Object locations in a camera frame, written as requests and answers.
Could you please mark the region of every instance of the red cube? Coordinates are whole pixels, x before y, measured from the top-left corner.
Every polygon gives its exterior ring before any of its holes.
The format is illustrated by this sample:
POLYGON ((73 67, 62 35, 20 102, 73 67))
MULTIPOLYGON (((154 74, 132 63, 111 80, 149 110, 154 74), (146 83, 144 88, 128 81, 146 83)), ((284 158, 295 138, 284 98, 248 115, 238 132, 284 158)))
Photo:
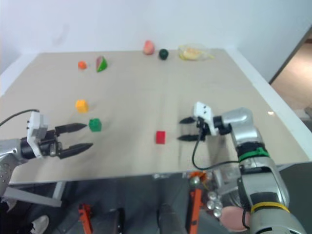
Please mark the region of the red cube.
POLYGON ((166 132, 157 131, 156 132, 156 144, 165 144, 166 142, 166 132))

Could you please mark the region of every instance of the table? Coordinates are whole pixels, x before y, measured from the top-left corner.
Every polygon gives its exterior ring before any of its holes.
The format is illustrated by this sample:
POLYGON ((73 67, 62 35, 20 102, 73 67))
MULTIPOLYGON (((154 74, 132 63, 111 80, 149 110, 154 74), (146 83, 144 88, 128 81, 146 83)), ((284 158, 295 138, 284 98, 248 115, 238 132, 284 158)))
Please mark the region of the table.
MULTIPOLYGON (((18 111, 37 108, 50 119, 50 128, 66 123, 88 123, 98 117, 102 131, 88 128, 61 136, 64 147, 92 142, 88 151, 64 160, 32 159, 17 167, 11 183, 45 183, 193 170, 193 142, 181 142, 182 134, 196 133, 195 126, 178 122, 201 101, 215 115, 238 108, 252 110, 266 147, 276 163, 308 160, 292 134, 261 97, 226 51, 213 51, 215 59, 182 61, 170 51, 166 61, 141 51, 40 54, 0 98, 0 119, 18 111), (96 73, 95 60, 104 55, 108 68, 96 73), (78 69, 78 62, 89 64, 78 69), (85 99, 87 114, 79 114, 75 102, 85 99), (166 131, 166 144, 155 144, 157 130, 166 131)), ((1 127, 0 139, 26 136, 28 114, 1 127)), ((196 162, 208 166, 235 159, 229 136, 201 143, 196 162)))

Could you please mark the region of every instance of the watermelon slice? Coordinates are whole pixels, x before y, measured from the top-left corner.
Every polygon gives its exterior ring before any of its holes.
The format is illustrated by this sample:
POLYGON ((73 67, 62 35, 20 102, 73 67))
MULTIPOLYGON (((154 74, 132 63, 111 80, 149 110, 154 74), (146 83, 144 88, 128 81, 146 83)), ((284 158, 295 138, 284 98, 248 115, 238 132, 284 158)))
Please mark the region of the watermelon slice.
POLYGON ((107 68, 107 62, 104 56, 99 56, 97 58, 97 72, 101 72, 107 68))

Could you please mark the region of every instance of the orange ball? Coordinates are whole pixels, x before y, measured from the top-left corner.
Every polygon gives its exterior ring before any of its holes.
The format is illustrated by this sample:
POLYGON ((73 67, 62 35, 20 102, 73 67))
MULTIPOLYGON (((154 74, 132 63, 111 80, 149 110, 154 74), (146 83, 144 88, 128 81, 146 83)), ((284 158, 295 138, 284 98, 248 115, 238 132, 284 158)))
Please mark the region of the orange ball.
POLYGON ((81 70, 86 69, 86 68, 87 68, 86 62, 85 62, 85 61, 80 61, 80 62, 78 63, 78 68, 81 69, 81 70))

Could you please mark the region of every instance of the yellow cube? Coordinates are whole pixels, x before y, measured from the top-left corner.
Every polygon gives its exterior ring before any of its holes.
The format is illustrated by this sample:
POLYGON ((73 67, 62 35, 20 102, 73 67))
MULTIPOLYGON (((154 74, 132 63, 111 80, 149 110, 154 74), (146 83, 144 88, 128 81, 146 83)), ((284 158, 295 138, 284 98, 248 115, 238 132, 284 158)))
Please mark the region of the yellow cube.
POLYGON ((78 100, 76 102, 76 109, 79 113, 87 113, 89 110, 89 106, 86 100, 78 100))

